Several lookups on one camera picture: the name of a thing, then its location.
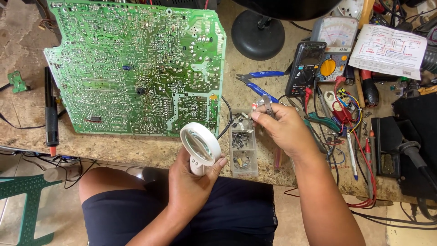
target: black cloth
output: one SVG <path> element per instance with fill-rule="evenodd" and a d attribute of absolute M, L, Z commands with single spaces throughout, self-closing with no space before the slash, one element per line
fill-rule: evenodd
<path fill-rule="evenodd" d="M 115 190 L 82 204 L 90 246 L 124 246 L 165 207 L 147 190 Z M 271 246 L 277 218 L 273 186 L 219 177 L 174 246 Z"/>

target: black lamp base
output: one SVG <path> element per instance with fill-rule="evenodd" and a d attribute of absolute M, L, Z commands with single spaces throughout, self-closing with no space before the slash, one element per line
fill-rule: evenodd
<path fill-rule="evenodd" d="M 246 10 L 235 19 L 231 30 L 237 50 L 252 60 L 268 60 L 277 55 L 285 42 L 281 21 Z"/>

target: hand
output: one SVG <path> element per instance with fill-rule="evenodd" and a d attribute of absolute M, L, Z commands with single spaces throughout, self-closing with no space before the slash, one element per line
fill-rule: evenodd
<path fill-rule="evenodd" d="M 319 155 L 319 149 L 296 109 L 277 103 L 271 103 L 271 106 L 277 120 L 267 115 L 266 107 L 262 105 L 250 115 L 255 121 L 253 125 L 262 125 L 273 141 L 292 158 Z"/>
<path fill-rule="evenodd" d="M 222 157 L 203 177 L 190 172 L 190 154 L 182 147 L 169 171 L 169 212 L 187 223 L 202 209 L 228 160 Z"/>

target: printed circuit board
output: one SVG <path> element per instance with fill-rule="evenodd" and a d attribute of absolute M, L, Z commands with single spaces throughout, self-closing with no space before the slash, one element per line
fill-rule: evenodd
<path fill-rule="evenodd" d="M 44 54 L 76 132 L 178 137 L 198 122 L 218 135 L 226 34 L 215 11 L 47 3 L 62 44 Z"/>

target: small circuit board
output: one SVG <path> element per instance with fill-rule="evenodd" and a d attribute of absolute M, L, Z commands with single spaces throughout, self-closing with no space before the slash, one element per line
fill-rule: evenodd
<path fill-rule="evenodd" d="M 30 86 L 26 85 L 26 82 L 21 79 L 19 71 L 8 74 L 7 79 L 9 80 L 9 83 L 14 86 L 12 89 L 13 93 L 30 90 Z"/>
<path fill-rule="evenodd" d="M 46 48 L 77 133 L 218 135 L 226 34 L 215 11 L 48 0 L 62 44 Z"/>

